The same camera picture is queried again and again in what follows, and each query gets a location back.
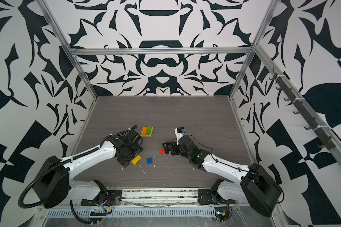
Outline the yellow arch wood block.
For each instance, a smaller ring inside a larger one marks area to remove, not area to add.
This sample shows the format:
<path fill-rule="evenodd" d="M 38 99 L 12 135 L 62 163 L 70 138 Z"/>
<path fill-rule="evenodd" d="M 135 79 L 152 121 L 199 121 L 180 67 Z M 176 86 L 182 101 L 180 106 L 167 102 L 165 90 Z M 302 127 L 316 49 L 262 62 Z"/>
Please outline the yellow arch wood block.
<path fill-rule="evenodd" d="M 142 159 L 142 157 L 140 155 L 137 155 L 132 161 L 131 163 L 136 166 L 138 164 L 138 162 Z"/>

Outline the orange wood block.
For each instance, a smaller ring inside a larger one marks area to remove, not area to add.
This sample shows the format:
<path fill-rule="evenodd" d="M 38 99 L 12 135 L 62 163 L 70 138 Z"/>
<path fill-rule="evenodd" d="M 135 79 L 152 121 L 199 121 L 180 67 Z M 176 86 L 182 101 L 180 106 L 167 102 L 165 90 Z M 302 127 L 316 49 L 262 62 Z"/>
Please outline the orange wood block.
<path fill-rule="evenodd" d="M 142 135 L 146 135 L 146 132 L 147 132 L 147 127 L 145 126 L 145 127 L 142 128 L 141 134 Z"/>

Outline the green wood block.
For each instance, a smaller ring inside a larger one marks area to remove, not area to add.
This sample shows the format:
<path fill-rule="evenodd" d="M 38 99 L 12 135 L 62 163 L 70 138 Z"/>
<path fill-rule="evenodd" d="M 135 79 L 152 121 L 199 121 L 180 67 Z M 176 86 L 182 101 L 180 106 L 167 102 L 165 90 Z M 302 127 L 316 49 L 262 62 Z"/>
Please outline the green wood block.
<path fill-rule="evenodd" d="M 151 126 L 148 126 L 146 129 L 146 135 L 151 135 L 152 134 L 153 128 Z"/>

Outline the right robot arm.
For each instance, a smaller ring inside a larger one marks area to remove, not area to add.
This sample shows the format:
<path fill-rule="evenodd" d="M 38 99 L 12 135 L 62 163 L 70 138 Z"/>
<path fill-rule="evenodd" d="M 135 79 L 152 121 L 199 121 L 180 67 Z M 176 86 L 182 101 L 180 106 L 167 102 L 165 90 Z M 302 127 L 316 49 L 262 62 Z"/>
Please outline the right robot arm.
<path fill-rule="evenodd" d="M 246 202 L 257 213 L 269 218 L 284 194 L 261 165 L 247 166 L 221 159 L 212 153 L 212 148 L 198 148 L 191 135 L 184 135 L 175 142 L 165 142 L 162 146 L 166 154 L 186 158 L 195 169 L 222 177 L 213 188 L 222 201 Z"/>

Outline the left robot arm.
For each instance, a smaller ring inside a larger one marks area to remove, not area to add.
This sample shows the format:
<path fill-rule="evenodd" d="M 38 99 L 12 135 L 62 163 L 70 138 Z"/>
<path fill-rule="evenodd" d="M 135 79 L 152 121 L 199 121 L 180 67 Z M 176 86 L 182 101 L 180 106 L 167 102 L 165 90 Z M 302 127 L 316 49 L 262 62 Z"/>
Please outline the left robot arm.
<path fill-rule="evenodd" d="M 53 208 L 64 201 L 87 200 L 103 207 L 109 196 L 104 184 L 99 180 L 76 181 L 75 177 L 112 158 L 126 168 L 143 151 L 142 143 L 141 135 L 129 128 L 104 137 L 99 145 L 81 153 L 61 159 L 48 158 L 19 196 L 18 206 L 22 209 L 39 205 Z"/>

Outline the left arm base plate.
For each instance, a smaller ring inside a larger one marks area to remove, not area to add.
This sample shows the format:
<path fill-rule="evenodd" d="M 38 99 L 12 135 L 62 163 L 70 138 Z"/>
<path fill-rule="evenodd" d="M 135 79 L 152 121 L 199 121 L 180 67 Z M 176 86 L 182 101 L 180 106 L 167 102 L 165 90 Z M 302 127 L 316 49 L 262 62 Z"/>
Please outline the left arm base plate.
<path fill-rule="evenodd" d="M 107 190 L 107 192 L 100 192 L 93 200 L 82 200 L 81 206 L 113 206 L 122 200 L 122 190 Z"/>

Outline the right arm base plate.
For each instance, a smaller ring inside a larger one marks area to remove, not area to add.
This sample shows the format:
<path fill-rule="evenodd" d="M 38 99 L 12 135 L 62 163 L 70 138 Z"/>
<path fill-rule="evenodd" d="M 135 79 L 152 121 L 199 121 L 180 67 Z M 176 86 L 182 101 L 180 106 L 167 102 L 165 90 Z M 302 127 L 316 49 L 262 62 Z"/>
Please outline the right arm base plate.
<path fill-rule="evenodd" d="M 198 189 L 198 203 L 200 205 L 220 205 L 220 204 L 236 204 L 235 200 L 223 199 L 217 191 L 211 189 Z"/>

